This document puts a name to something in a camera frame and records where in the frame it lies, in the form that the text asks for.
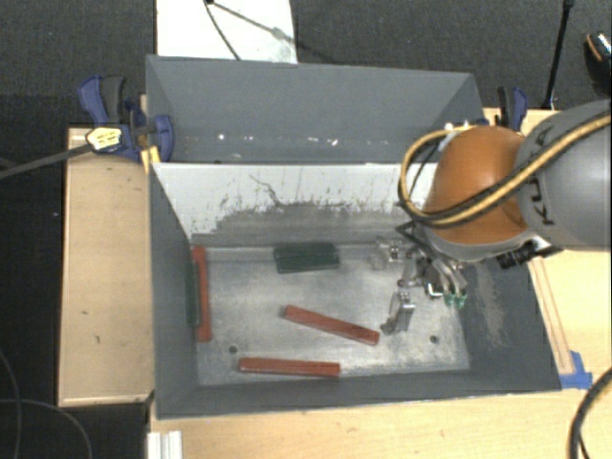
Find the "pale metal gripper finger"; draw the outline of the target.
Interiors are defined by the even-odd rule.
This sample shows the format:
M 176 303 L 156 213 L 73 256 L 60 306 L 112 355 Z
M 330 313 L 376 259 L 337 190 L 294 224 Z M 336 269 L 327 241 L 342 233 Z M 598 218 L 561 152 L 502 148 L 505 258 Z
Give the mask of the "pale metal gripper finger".
M 415 310 L 409 291 L 396 291 L 391 296 L 388 318 L 381 325 L 386 336 L 395 335 L 408 330 L 410 320 Z
M 378 237 L 370 252 L 370 264 L 375 271 L 401 264 L 405 258 L 405 243 L 399 238 Z

